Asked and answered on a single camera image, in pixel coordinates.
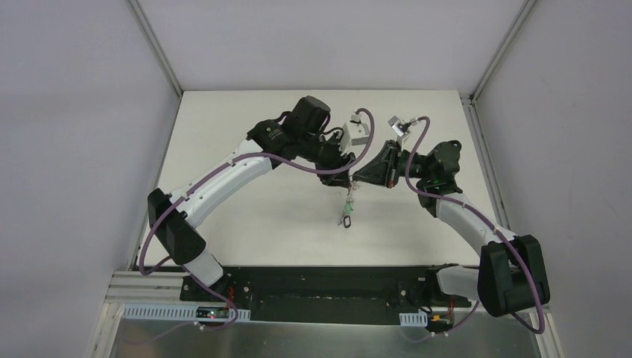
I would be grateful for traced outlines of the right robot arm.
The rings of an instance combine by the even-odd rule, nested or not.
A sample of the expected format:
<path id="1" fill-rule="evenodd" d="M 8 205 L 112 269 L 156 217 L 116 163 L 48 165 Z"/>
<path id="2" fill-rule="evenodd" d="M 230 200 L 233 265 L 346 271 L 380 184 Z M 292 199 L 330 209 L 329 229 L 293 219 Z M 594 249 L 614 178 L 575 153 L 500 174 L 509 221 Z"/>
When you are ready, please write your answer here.
<path id="1" fill-rule="evenodd" d="M 550 288 L 539 241 L 497 225 L 470 202 L 455 180 L 460 157 L 457 140 L 441 142 L 427 155 L 413 154 L 389 140 L 353 178 L 389 189 L 410 180 L 420 206 L 450 226 L 478 255 L 476 268 L 431 267 L 422 289 L 427 302 L 440 306 L 460 296 L 480 302 L 493 317 L 531 308 L 540 313 L 550 301 Z"/>

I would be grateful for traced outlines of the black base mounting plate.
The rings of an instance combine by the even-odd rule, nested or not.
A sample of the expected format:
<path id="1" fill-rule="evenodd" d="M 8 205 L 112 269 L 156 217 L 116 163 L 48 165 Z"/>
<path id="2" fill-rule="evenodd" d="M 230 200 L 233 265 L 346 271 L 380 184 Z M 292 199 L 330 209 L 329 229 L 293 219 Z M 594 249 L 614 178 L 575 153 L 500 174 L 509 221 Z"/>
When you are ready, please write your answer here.
<path id="1" fill-rule="evenodd" d="M 436 266 L 226 266 L 211 288 L 253 321 L 396 325 L 403 313 L 469 308 Z"/>

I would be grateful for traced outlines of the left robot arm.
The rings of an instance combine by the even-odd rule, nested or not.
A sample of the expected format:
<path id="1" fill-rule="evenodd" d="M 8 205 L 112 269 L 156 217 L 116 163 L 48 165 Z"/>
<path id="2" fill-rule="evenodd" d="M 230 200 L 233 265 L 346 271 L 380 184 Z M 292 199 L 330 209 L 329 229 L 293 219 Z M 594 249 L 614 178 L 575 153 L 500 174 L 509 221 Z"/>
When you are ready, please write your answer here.
<path id="1" fill-rule="evenodd" d="M 227 292 L 224 269 L 197 228 L 219 205 L 252 180 L 282 164 L 302 158 L 312 167 L 297 169 L 316 174 L 326 186 L 349 186 L 349 170 L 358 162 L 351 148 L 367 147 L 372 129 L 357 110 L 348 122 L 328 130 L 331 110 L 307 95 L 292 110 L 275 119 L 257 122 L 246 137 L 218 164 L 194 180 L 164 192 L 148 195 L 149 231 L 139 257 L 144 259 L 153 238 L 158 238 L 168 258 L 197 278 L 198 290 L 208 301 L 219 301 Z"/>

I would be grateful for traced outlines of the aluminium frame rail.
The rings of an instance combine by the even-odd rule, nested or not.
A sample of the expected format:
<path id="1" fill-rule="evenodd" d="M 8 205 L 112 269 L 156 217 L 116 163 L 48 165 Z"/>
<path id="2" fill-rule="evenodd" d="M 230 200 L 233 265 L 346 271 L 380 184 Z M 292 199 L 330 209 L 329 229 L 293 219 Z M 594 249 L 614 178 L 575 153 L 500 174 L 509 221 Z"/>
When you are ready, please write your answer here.
<path id="1" fill-rule="evenodd" d="M 115 271 L 105 296 L 107 303 L 167 303 L 180 300 L 182 272 Z"/>

